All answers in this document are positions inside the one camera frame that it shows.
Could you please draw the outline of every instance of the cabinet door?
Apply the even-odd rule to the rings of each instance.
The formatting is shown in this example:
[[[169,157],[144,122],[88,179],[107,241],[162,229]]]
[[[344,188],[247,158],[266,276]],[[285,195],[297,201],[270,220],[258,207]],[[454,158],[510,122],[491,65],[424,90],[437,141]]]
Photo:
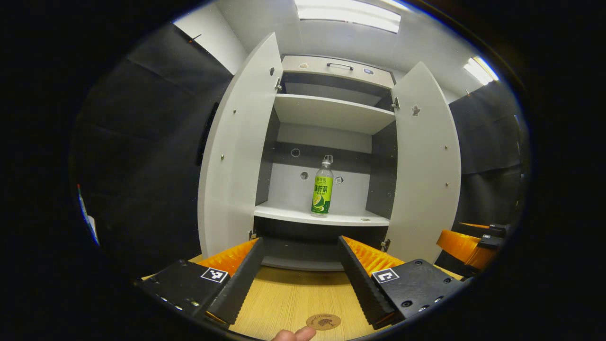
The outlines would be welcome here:
[[[423,62],[391,90],[398,132],[398,178],[387,238],[388,253],[405,261],[435,262],[443,229],[455,219],[461,155],[444,94]]]
[[[275,33],[249,54],[217,109],[198,185],[203,257],[248,240],[259,165],[282,63]]]

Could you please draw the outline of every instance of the cabinet handle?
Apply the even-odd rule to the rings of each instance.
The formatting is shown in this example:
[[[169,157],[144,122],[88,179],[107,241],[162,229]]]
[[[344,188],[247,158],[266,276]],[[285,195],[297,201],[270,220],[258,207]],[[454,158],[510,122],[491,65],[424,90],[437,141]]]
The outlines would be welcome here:
[[[345,67],[348,67],[350,71],[353,71],[353,66],[349,66],[349,65],[345,65],[345,64],[338,64],[338,63],[335,63],[335,62],[328,62],[328,63],[326,63],[326,66],[331,66],[331,65],[345,66]]]

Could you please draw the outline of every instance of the white shelf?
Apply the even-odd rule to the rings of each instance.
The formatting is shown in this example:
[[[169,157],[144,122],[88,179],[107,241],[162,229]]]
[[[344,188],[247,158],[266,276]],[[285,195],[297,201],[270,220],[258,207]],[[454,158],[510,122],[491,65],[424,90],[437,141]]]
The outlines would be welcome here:
[[[274,108],[281,123],[306,124],[374,135],[396,120],[393,112],[331,98],[279,93]]]
[[[310,211],[301,211],[279,207],[269,201],[259,204],[255,207],[255,216],[264,217],[285,221],[293,221],[295,223],[308,223],[317,225],[338,225],[338,226],[388,226],[389,219],[371,213],[362,211],[358,214],[328,214],[327,217],[314,217]]]

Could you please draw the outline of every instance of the plastic bottle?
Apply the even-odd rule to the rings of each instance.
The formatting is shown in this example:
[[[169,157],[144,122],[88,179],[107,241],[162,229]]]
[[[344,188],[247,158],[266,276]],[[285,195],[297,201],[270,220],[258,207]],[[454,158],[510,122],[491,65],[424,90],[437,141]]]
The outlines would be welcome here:
[[[333,156],[325,155],[322,167],[316,173],[311,199],[311,215],[315,217],[326,217],[330,208],[330,196],[333,192],[333,173],[330,170],[332,162]]]

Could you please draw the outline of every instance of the finger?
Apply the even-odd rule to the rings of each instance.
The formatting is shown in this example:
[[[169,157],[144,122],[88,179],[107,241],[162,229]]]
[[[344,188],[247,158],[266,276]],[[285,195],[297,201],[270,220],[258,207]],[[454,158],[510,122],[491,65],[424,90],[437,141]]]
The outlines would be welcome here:
[[[299,341],[293,332],[287,330],[280,330],[276,337],[274,337],[271,341]]]
[[[295,333],[296,341],[309,341],[316,335],[316,330],[312,327],[303,327]]]

